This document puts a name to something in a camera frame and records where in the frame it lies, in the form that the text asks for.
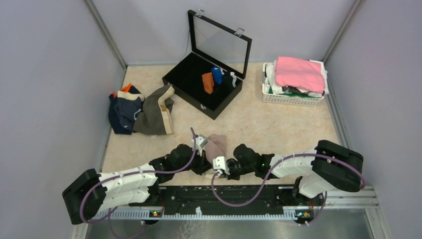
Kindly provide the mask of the pink underwear cream waistband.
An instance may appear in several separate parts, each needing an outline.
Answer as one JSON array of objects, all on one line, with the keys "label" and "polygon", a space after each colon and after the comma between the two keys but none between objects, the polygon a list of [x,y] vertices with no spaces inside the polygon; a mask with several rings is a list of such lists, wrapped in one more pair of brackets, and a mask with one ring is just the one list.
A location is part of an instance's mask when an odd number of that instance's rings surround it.
[{"label": "pink underwear cream waistband", "polygon": [[223,176],[218,176],[217,173],[214,171],[213,167],[212,167],[212,160],[215,159],[218,156],[226,156],[227,153],[227,137],[225,135],[220,135],[220,134],[212,134],[210,136],[207,137],[208,138],[208,142],[204,147],[204,150],[206,152],[206,159],[208,160],[208,162],[211,163],[211,168],[213,170],[213,173],[207,173],[206,177],[207,178],[214,178],[214,179],[218,179],[218,178],[224,178],[225,175]]}]

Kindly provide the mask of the olive beige underwear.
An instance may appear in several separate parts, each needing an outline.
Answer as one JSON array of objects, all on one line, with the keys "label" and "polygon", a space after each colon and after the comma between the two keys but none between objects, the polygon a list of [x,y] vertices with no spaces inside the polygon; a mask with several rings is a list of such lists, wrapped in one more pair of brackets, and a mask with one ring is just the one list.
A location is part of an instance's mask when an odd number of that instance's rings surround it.
[{"label": "olive beige underwear", "polygon": [[133,130],[146,135],[173,134],[171,111],[174,101],[171,97],[174,92],[172,85],[165,85],[150,94],[135,120]]}]

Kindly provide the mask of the orange underwear white waistband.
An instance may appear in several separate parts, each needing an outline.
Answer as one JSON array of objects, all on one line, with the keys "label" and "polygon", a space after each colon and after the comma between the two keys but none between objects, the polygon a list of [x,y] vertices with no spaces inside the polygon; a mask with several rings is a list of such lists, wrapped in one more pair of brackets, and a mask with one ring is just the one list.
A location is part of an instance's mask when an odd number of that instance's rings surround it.
[{"label": "orange underwear white waistband", "polygon": [[212,94],[213,87],[214,87],[214,80],[213,80],[212,73],[209,72],[209,73],[202,74],[202,82],[203,82],[204,91],[207,94]]}]

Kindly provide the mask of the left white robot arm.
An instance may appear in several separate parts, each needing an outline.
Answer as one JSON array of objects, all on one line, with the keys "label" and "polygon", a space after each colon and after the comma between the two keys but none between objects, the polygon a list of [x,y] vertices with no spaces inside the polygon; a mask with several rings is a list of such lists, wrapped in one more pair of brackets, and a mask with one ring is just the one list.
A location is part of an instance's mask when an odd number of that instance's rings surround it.
[{"label": "left white robot arm", "polygon": [[175,171],[202,175],[211,169],[204,151],[180,144],[169,154],[141,166],[113,173],[84,171],[63,192],[73,225],[84,223],[98,212],[128,204],[153,206],[160,198],[159,185],[173,179]]}]

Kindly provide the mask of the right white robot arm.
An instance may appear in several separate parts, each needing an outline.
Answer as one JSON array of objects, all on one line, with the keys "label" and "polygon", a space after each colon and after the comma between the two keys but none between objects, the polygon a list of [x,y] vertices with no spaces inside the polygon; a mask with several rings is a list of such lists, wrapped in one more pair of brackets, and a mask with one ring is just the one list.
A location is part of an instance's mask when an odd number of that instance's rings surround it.
[{"label": "right white robot arm", "polygon": [[213,160],[214,169],[229,180],[249,173],[265,181],[295,176],[299,182],[292,199],[298,205],[305,205],[322,192],[358,192],[366,186],[363,156],[328,140],[320,140],[313,150],[291,155],[259,154],[245,144],[236,147],[233,154],[224,162]]}]

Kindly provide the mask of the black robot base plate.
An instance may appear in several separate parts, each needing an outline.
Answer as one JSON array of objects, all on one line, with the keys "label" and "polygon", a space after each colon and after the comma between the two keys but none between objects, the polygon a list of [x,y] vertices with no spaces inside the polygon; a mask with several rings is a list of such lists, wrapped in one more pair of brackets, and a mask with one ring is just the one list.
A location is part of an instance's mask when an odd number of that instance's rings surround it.
[{"label": "black robot base plate", "polygon": [[250,200],[258,185],[166,186],[144,203],[129,203],[132,208],[152,209],[150,215],[158,215],[162,209],[166,216],[187,216],[201,212],[205,216],[275,216],[287,212],[289,206],[303,207],[293,215],[313,216],[313,209],[321,206],[324,195],[310,199],[301,195],[292,184],[265,185],[258,197],[250,204],[238,204]]}]

